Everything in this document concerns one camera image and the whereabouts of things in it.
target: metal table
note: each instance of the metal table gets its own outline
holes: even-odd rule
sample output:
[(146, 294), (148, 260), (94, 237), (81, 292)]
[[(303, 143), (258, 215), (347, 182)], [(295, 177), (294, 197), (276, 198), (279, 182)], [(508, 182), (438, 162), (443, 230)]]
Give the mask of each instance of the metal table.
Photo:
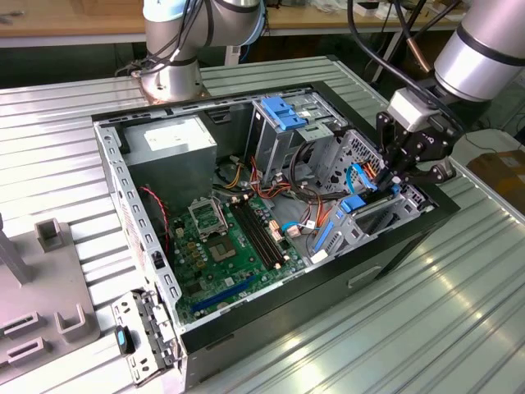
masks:
[[(385, 102), (326, 57), (203, 70), (211, 94), (324, 80), (369, 122)], [(89, 114), (146, 105), (129, 78), (0, 91), (0, 212), (9, 236), (69, 222), (103, 336), (0, 392), (131, 392), (108, 305), (141, 285)], [(192, 392), (522, 392), (525, 227), (459, 166), (462, 207), (389, 276)], [(160, 390), (167, 378), (144, 387)]]

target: green circuit board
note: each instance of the green circuit board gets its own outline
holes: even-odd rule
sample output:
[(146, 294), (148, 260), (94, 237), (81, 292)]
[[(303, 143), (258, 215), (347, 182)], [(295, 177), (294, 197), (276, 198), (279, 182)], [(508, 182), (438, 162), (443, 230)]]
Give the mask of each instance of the green circuit board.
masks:
[[(259, 197), (253, 197), (247, 204), (261, 218), (262, 228), (271, 234), (267, 222), (272, 217), (264, 203)], [(265, 266), (235, 219), (232, 207), (223, 204), (221, 209), (227, 221), (228, 233), (225, 236), (214, 236), (206, 242), (199, 239), (197, 227), (189, 212), (170, 222), (174, 234), (177, 229), (184, 231), (182, 236), (176, 236), (176, 254), (172, 264), (183, 294), (176, 304), (176, 310), (184, 323), (192, 323), (225, 308), (304, 268), (300, 255), (286, 239), (281, 243), (275, 242), (283, 257), (286, 256), (282, 266)], [(233, 294), (224, 298), (225, 291), (232, 291)], [(217, 295), (220, 301), (210, 300)], [(196, 309), (195, 306), (203, 301), (211, 304), (206, 308)]]

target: blue tab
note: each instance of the blue tab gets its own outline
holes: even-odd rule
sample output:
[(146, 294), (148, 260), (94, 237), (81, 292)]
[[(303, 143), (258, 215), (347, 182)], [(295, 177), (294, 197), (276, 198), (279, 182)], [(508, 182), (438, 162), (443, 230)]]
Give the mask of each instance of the blue tab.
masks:
[(370, 180), (368, 179), (368, 175), (361, 168), (360, 165), (354, 163), (352, 164), (352, 168), (358, 173), (358, 176), (361, 179), (361, 182), (364, 184), (364, 187), (366, 187), (367, 189), (372, 189), (374, 191), (377, 190), (377, 186), (370, 182)]
[(392, 193), (394, 195), (398, 195), (399, 193), (401, 193), (401, 187), (399, 185), (393, 185), (392, 186)]
[(357, 208), (361, 208), (364, 205), (366, 205), (365, 202), (358, 195), (351, 195), (350, 197), (346, 197), (341, 202), (341, 208), (346, 213), (350, 213), (352, 211), (355, 211)]
[(306, 120), (299, 117), (291, 105), (285, 103), (285, 100), (279, 96), (263, 98), (261, 105), (284, 131), (297, 129), (307, 124)]
[(124, 342), (126, 342), (126, 339), (124, 338), (124, 332), (119, 331), (117, 333), (116, 337), (118, 338), (118, 344), (119, 345), (124, 345)]
[(321, 238), (319, 238), (319, 241), (317, 241), (317, 244), (315, 244), (315, 246), (313, 247), (313, 251), (315, 253), (317, 253), (320, 249), (321, 249), (321, 245), (322, 243), (325, 241), (326, 237), (328, 236), (328, 234), (330, 233), (331, 229), (334, 228), (334, 222), (329, 222), (324, 231), (322, 232), (321, 234)]

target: wooden table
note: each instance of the wooden table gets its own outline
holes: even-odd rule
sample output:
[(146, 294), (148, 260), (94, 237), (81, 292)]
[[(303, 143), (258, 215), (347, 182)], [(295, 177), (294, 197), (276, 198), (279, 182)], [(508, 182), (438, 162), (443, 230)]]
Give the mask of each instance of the wooden table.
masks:
[[(144, 18), (132, 16), (87, 16), (80, 0), (2, 0), (0, 13), (23, 10), (12, 25), (0, 25), (0, 48), (79, 44), (114, 44), (145, 41)], [(432, 17), (425, 11), (414, 29)], [(314, 7), (269, 8), (270, 35), (347, 34), (346, 12), (327, 14)], [(381, 31), (383, 21), (355, 15), (363, 33)], [(444, 20), (434, 30), (453, 30), (457, 22)], [(388, 21), (385, 31), (399, 32), (399, 22)]]

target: yellow wire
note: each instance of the yellow wire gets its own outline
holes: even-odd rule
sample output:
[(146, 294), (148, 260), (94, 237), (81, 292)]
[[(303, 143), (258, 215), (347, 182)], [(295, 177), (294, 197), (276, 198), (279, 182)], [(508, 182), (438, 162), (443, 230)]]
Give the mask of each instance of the yellow wire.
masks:
[(237, 182), (239, 181), (239, 178), (240, 178), (240, 165), (237, 164), (237, 174), (235, 175), (235, 179), (229, 185), (226, 185), (224, 187), (226, 189), (231, 189), (232, 187), (237, 185)]

